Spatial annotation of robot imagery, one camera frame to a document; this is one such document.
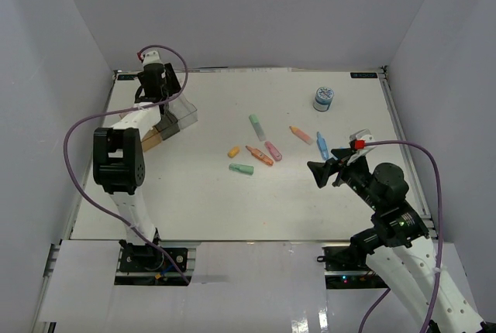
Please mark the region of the yellow orange highlighter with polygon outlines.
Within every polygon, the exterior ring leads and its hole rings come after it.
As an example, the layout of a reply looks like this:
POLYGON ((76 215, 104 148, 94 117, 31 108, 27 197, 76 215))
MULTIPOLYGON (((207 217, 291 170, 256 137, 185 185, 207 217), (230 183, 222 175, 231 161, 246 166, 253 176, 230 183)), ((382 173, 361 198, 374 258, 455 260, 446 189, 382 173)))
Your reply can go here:
POLYGON ((308 145, 313 144, 314 140, 298 127, 290 126, 290 130, 295 136, 297 136, 300 140, 302 140, 306 144, 308 145))

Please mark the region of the blue lidded jar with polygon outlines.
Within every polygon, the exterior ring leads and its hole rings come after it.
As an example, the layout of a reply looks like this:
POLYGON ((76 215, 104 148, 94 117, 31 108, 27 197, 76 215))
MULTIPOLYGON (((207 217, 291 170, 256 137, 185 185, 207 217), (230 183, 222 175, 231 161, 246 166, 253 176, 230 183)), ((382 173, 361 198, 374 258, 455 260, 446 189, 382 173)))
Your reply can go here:
POLYGON ((320 87, 315 92, 313 108, 318 112, 327 112, 334 99, 334 91, 328 87, 320 87))

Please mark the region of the green capped highlighter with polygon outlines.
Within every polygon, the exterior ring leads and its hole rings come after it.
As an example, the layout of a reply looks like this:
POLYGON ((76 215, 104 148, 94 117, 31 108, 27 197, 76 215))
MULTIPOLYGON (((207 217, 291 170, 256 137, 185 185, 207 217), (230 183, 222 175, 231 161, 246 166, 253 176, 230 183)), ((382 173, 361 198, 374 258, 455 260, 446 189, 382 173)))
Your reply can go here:
POLYGON ((249 120, 250 120, 251 125, 253 126, 255 133, 257 134, 257 138, 261 142, 265 141, 267 139, 267 137, 266 137, 265 132, 264 132, 264 130, 260 124, 260 120, 258 119, 258 117, 255 114, 251 114, 251 115, 249 115, 249 120))

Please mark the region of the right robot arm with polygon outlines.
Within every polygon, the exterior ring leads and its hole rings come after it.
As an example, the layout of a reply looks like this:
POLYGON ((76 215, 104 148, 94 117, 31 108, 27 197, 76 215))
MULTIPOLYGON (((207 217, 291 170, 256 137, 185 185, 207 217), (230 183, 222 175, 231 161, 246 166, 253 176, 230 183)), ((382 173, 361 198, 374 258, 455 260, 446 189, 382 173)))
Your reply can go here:
POLYGON ((345 259, 373 270, 401 301, 423 332, 489 332, 449 272, 436 263, 439 251, 424 221, 406 200, 403 170, 381 163, 370 170, 365 157, 309 162, 318 187, 346 184, 374 213, 372 227, 353 235, 345 259))

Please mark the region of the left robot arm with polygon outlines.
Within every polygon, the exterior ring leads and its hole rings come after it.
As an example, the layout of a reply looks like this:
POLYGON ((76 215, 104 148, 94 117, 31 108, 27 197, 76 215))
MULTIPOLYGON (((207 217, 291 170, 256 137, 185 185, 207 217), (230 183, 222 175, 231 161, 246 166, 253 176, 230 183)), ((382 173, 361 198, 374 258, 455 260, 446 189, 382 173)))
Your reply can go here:
POLYGON ((170 63, 151 63, 137 74, 136 111, 128 112, 109 128, 97 128, 93 134, 93 177, 97 185, 115 203, 118 216, 126 226, 123 246, 142 245, 137 261, 145 269, 155 270, 164 261, 164 251, 153 242, 157 228, 150 219, 140 189, 146 167, 142 138, 166 115, 167 106, 155 104, 181 90, 170 63))

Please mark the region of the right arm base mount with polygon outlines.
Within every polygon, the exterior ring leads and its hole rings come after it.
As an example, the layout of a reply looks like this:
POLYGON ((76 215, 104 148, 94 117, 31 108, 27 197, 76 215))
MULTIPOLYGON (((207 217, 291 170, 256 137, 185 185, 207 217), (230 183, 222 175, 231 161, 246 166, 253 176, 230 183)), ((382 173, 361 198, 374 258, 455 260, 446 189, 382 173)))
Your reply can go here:
POLYGON ((326 276, 378 276, 366 266, 365 258, 350 247, 349 242, 324 242, 316 261, 323 265, 326 276))

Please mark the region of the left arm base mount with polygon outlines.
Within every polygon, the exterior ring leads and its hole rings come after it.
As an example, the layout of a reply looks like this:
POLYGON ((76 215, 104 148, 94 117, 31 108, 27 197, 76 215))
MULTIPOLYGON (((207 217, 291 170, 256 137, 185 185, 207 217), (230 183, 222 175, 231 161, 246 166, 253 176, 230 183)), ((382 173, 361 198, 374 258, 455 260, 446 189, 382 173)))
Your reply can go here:
MULTIPOLYGON (((120 240, 121 253, 118 271, 121 273, 176 272, 172 262, 160 251, 149 245, 133 245, 120 240)), ((187 269, 187 248, 163 248, 181 272, 187 269)))

